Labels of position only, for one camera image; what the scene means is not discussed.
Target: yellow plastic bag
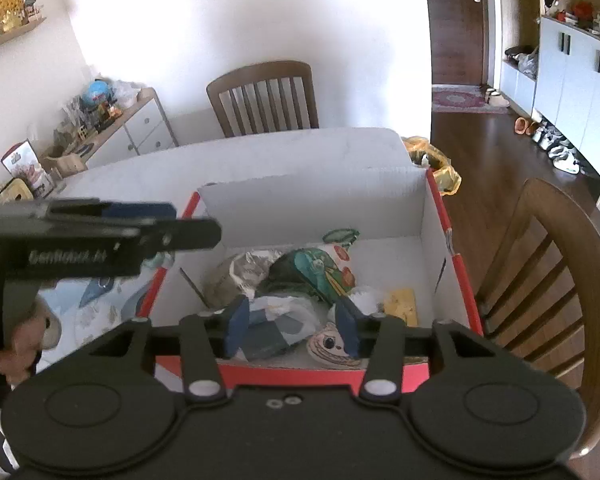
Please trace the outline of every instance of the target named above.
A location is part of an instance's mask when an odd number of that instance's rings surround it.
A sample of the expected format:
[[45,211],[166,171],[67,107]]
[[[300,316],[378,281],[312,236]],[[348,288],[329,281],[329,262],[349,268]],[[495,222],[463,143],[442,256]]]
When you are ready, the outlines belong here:
[[425,165],[433,170],[433,177],[438,184],[438,191],[442,196],[455,195],[460,189],[462,178],[451,165],[444,153],[433,146],[429,139],[424,137],[409,137],[403,138],[404,147],[407,148],[411,161],[418,166],[423,166],[423,158],[426,155]]

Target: yellow sponge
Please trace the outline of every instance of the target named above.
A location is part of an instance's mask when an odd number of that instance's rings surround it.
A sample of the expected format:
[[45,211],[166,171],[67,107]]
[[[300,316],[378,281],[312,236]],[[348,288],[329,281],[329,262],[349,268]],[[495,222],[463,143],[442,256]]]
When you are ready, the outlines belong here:
[[407,326],[418,326],[416,296],[412,288],[391,291],[384,300],[384,313],[399,317]]

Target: crumpled foil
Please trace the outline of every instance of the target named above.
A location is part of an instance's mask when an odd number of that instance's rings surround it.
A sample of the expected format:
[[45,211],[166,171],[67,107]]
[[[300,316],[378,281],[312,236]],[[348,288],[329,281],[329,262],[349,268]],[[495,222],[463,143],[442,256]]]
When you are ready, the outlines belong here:
[[282,251],[272,249],[236,254],[226,259],[206,279],[204,296],[209,307],[227,306],[239,294],[253,301],[257,286],[282,254]]

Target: box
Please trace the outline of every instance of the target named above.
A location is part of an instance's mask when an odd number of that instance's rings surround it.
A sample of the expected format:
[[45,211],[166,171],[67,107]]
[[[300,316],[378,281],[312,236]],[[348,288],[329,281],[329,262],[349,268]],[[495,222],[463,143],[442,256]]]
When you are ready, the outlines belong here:
[[[289,250],[320,244],[337,228],[355,228],[360,238],[349,254],[359,285],[388,292],[411,287],[421,326],[454,319],[481,333],[480,319],[462,258],[452,248],[452,230],[432,173],[416,167],[357,171],[312,171],[209,184],[192,196],[185,216],[211,216],[222,226],[222,241],[211,251],[181,253],[161,269],[140,315],[155,326],[177,324],[205,307],[182,277],[199,290],[205,275],[225,258],[245,250]],[[158,358],[179,375],[179,359]],[[236,384],[351,384],[364,370],[329,370],[307,354],[304,344],[265,363],[221,362],[227,387]],[[403,391],[428,377],[427,365],[405,367]]]

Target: orange slipper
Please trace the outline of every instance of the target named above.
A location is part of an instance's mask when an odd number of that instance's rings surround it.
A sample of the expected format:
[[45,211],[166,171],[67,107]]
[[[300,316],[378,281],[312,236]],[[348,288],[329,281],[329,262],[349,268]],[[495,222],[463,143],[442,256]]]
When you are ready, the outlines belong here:
[[526,133],[529,126],[531,126],[531,122],[529,122],[528,119],[525,119],[524,117],[519,117],[516,119],[516,126],[514,127],[514,131],[519,135],[523,135]]

